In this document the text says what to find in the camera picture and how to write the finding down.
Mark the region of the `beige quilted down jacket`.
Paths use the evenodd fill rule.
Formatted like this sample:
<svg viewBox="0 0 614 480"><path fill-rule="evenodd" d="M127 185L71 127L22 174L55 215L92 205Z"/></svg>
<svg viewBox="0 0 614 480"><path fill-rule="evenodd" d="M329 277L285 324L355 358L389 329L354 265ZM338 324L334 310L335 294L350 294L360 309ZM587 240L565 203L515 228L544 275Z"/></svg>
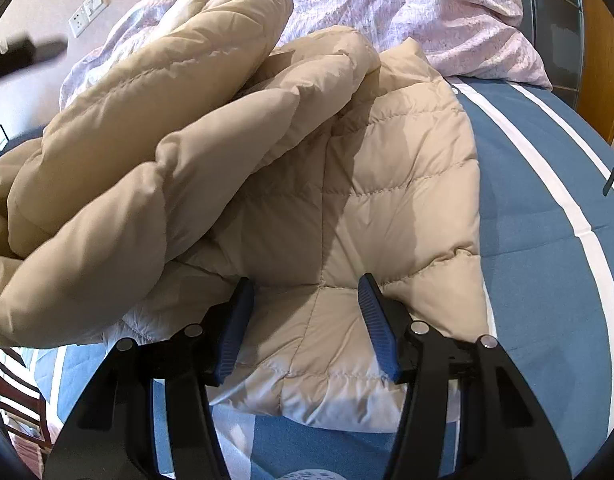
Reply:
<svg viewBox="0 0 614 480"><path fill-rule="evenodd" d="M166 339L254 311L209 397L331 430L393 432L405 390L357 299L445 335L487 330L470 119L413 40L334 26L280 40L292 0L178 0L38 139L0 157L0 347Z"/></svg>

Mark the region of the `blue white striped bedsheet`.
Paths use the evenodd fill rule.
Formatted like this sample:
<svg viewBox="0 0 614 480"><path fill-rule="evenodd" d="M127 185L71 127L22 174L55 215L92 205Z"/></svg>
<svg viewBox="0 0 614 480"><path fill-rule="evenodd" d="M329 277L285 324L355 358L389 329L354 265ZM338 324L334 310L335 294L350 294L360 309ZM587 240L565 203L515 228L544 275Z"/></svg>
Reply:
<svg viewBox="0 0 614 480"><path fill-rule="evenodd" d="M480 265L487 299L490 334L503 347L535 392L561 441L572 473L579 476L594 460L608 460L605 444L614 439L614 182L603 197L601 188L614 168L614 154L592 128L566 104L544 90L502 81L453 79L457 99L471 120L479 164ZM342 234L377 219L369 216L370 193L377 185L339 192L324 188L324 162L309 162L303 142L271 165L258 170L234 197L235 206L281 206L290 220L281 228L299 226L298 213L313 197L333 198L333 205L359 206L354 222L338 218ZM255 348L243 348L239 366L250 372L266 365L271 378L286 378L279 391L263 396L276 408L290 408L289 380L351 381L365 378L364 368L351 365L325 370L325 342L334 342L333 315L328 307L272 307L255 312L252 344L260 339L279 342L272 328L286 332L279 359L272 361ZM360 344L368 353L367 330L360 328ZM23 362L32 370L40 391L64 422L96 368L104 344L85 344L23 350ZM377 363L365 375L373 386L387 386L377 375ZM290 412L269 411L273 402L255 408L259 415L237 414L214 408L220 445L230 472L237 479L378 479L387 465L395 432L349 426L322 426L315 418L290 420Z"/></svg>

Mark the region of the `wooden headboard with dark panel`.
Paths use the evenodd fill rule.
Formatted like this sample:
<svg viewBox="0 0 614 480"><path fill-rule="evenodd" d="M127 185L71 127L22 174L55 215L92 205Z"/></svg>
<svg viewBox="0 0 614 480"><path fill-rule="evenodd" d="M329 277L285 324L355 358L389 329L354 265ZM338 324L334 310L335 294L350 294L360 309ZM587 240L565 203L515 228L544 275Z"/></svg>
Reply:
<svg viewBox="0 0 614 480"><path fill-rule="evenodd" d="M522 0L553 93L614 142L614 18L602 0Z"/></svg>

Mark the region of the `lilac floral duvet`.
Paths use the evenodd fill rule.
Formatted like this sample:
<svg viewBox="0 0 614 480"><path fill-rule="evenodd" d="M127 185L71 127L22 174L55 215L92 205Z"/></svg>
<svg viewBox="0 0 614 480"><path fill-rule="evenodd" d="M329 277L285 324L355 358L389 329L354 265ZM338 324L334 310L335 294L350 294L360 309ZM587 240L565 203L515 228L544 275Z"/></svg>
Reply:
<svg viewBox="0 0 614 480"><path fill-rule="evenodd" d="M445 77L504 79L550 89L542 58L520 31L522 0L293 0L281 44L334 25L354 27L377 51L418 41ZM65 108L116 63L180 25L194 0L141 0L106 42L77 62L63 81Z"/></svg>

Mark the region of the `white wall socket plate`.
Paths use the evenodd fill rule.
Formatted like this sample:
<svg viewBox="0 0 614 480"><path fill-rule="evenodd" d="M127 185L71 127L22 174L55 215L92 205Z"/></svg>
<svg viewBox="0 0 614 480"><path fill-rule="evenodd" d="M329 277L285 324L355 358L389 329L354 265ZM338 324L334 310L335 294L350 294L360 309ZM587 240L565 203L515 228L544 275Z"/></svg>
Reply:
<svg viewBox="0 0 614 480"><path fill-rule="evenodd" d="M78 38L108 6L109 0L85 0L68 20L72 36Z"/></svg>

